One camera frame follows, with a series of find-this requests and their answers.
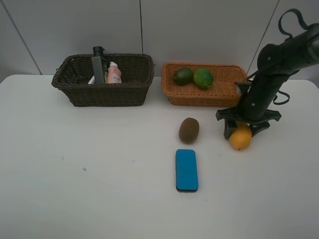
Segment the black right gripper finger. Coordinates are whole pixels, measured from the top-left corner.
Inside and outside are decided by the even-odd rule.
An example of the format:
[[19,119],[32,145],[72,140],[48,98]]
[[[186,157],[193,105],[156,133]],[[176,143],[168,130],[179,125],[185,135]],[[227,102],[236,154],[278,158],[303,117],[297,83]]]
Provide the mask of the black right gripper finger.
[[234,120],[224,120],[224,138],[229,139],[234,130],[237,129],[237,123]]
[[254,137],[258,133],[268,129],[269,127],[270,127],[270,124],[267,121],[259,123],[259,124],[250,124],[249,125],[249,128],[250,128],[251,133],[252,133],[252,137]]

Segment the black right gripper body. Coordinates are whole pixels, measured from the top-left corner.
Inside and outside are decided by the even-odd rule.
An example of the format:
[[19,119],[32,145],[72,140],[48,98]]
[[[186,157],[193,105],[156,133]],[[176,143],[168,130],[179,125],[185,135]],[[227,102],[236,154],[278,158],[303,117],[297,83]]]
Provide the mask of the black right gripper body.
[[261,102],[241,101],[235,107],[218,110],[217,120],[242,121],[250,124],[259,124],[270,120],[279,121],[282,115],[278,111],[268,109],[269,104]]

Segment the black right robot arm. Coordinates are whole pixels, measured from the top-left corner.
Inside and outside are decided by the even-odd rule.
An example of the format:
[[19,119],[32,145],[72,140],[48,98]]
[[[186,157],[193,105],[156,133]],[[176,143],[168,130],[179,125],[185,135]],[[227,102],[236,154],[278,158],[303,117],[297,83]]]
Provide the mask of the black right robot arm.
[[252,135],[268,129],[270,120],[279,121],[281,114],[268,107],[270,103],[278,104],[276,94],[279,93],[282,84],[301,69],[318,63],[317,23],[280,45],[266,45],[258,56],[258,70],[252,74],[253,80],[236,82],[241,95],[238,104],[216,113],[217,120],[224,120],[225,139],[230,138],[239,121],[249,125]]

